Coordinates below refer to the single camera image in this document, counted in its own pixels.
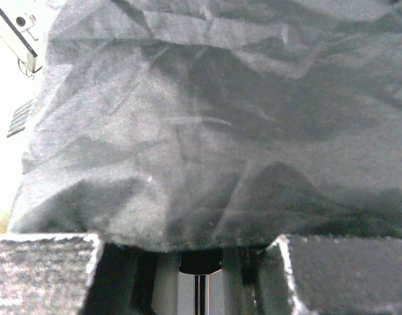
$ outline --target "gray fabric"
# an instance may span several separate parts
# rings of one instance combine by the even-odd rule
[[[402,1],[48,11],[10,231],[97,231],[155,251],[402,237]]]

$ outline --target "white wall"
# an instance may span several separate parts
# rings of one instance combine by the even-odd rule
[[[24,133],[7,138],[12,115],[32,98],[37,79],[31,81],[18,69],[17,57],[0,38],[0,232],[22,178]]]

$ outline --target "black cloth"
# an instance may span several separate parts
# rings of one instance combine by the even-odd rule
[[[402,237],[402,1],[47,2],[9,231]]]

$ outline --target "metal pole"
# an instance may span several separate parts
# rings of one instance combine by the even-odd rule
[[[210,315],[210,277],[194,276],[194,315]]]

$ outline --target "wire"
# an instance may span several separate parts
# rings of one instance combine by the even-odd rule
[[[33,80],[35,78],[34,74],[30,74],[29,73],[29,69],[27,68],[27,65],[25,62],[21,61],[20,58],[17,58],[17,65],[18,65],[18,69],[22,72],[22,74],[24,74],[26,77],[28,77],[29,79]]]

